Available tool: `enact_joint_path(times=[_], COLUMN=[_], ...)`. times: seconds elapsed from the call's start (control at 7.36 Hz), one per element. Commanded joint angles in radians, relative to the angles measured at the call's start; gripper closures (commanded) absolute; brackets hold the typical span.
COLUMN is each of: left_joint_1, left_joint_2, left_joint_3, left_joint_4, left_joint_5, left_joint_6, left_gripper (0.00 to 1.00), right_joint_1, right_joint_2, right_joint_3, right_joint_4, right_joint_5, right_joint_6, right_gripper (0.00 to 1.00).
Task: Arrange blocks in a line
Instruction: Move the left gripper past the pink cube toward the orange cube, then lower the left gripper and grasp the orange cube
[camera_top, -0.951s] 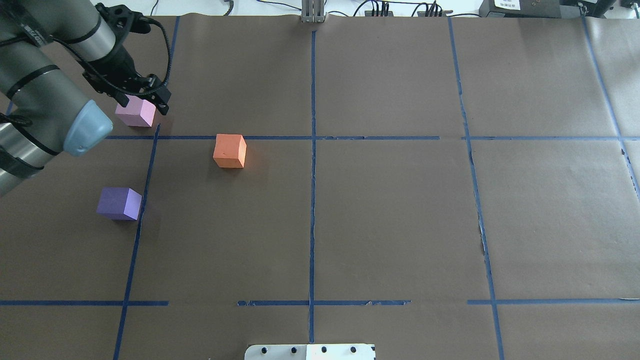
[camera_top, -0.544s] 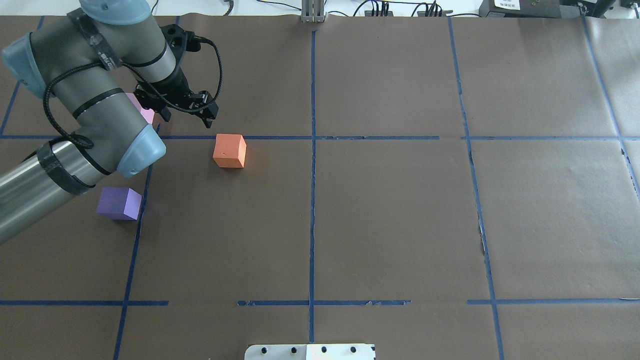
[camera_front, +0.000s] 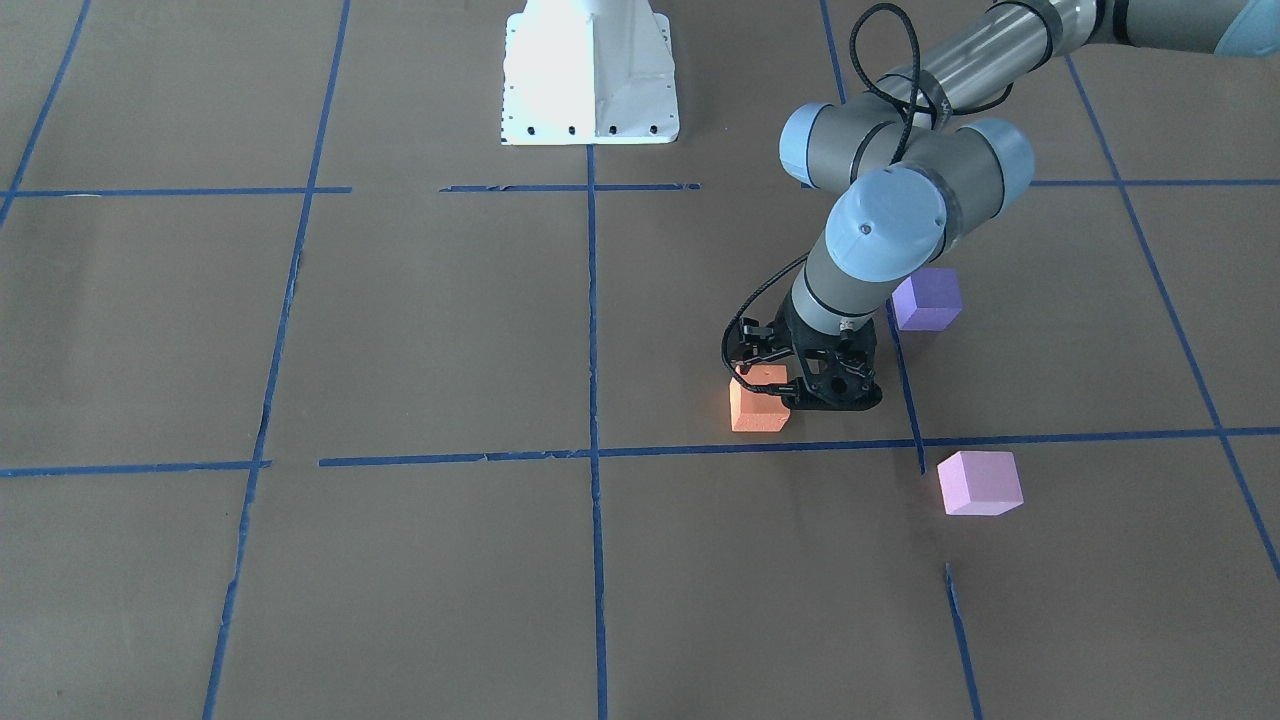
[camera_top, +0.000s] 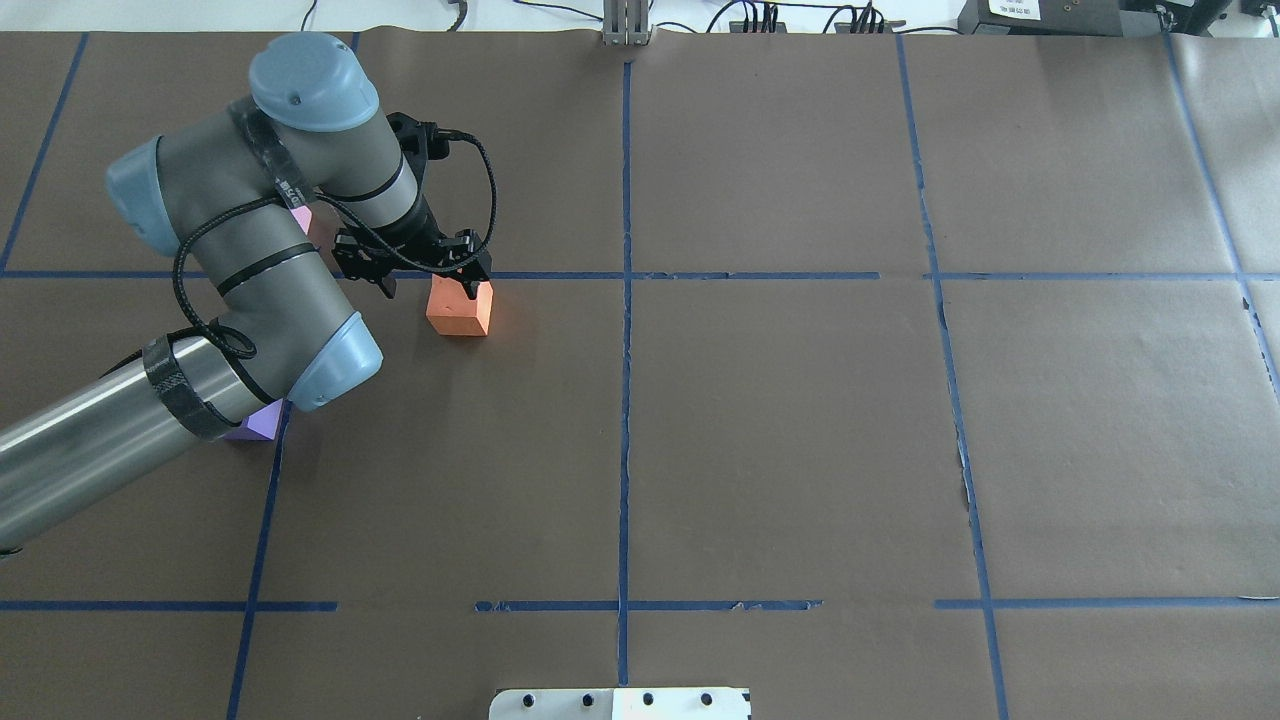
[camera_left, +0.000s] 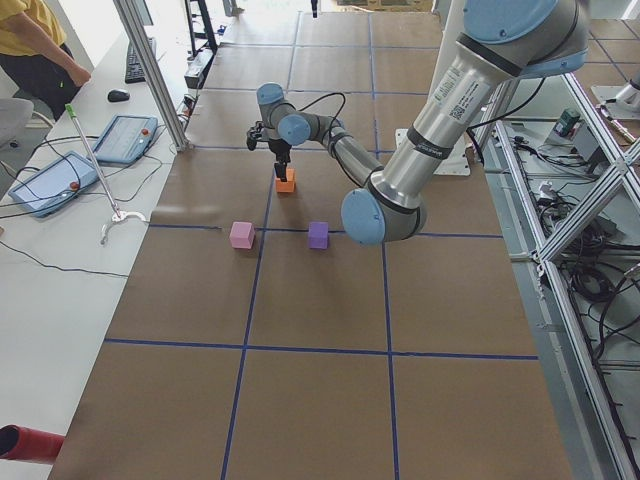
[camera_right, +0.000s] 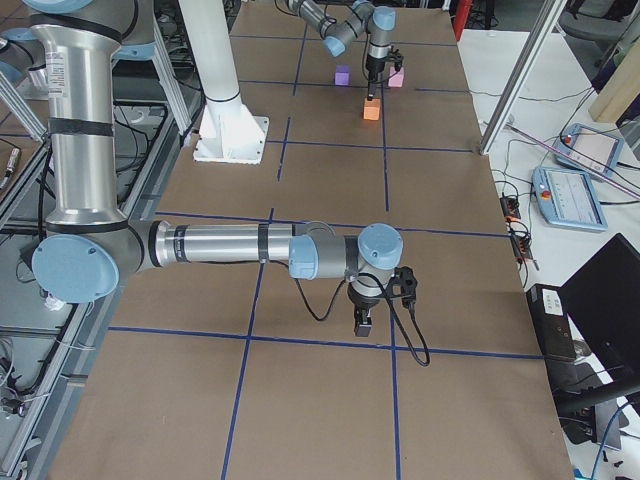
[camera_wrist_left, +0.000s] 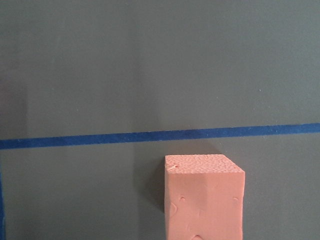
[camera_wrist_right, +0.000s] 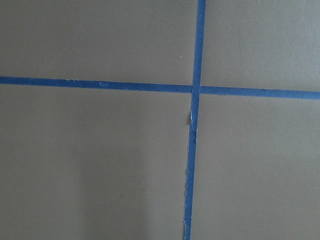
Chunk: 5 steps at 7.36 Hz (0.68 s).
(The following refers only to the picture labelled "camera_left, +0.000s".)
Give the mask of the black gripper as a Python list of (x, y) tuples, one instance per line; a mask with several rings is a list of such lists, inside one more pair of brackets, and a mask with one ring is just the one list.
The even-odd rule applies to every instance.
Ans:
[(270, 139), (268, 146), (276, 156), (277, 162), (274, 163), (275, 177), (281, 182), (287, 182), (287, 163), (290, 162), (291, 146), (283, 139)]

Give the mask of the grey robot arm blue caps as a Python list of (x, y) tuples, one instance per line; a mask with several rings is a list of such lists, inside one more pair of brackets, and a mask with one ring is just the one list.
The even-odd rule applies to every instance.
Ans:
[(587, 1), (467, 1), (457, 11), (456, 55), (387, 164), (335, 117), (295, 108), (280, 85), (257, 90), (261, 118), (247, 131), (248, 148), (267, 143), (276, 176), (285, 179), (292, 147), (321, 144), (357, 186), (342, 202), (341, 219), (360, 244), (404, 240), (423, 228), (422, 189), (500, 84), (569, 73), (586, 60)]

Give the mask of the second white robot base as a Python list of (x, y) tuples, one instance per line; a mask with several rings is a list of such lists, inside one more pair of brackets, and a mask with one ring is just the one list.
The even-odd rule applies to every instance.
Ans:
[(639, 119), (639, 72), (622, 86), (592, 86), (597, 106), (608, 120)]

